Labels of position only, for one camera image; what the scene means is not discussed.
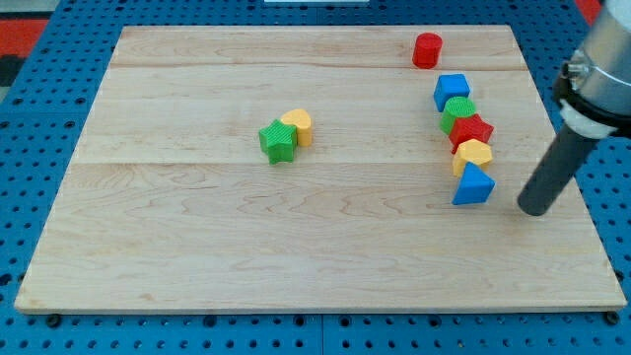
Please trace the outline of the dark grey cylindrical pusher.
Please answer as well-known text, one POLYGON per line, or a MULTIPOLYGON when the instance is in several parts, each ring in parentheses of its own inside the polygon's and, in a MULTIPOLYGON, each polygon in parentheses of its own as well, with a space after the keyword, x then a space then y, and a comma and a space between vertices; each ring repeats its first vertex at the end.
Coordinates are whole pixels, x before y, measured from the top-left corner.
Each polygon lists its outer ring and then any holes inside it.
POLYGON ((519 207, 531 216, 545 214, 597 142, 564 124, 519 194, 519 207))

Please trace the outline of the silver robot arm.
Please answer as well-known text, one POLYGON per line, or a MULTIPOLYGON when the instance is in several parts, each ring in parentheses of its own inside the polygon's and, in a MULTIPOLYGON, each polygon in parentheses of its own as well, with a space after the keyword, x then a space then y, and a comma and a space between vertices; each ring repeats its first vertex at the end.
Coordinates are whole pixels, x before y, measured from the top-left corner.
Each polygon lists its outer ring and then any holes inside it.
POLYGON ((607 0, 553 85, 563 118, 517 198, 526 214, 545 214, 596 144, 630 136, 630 1, 607 0))

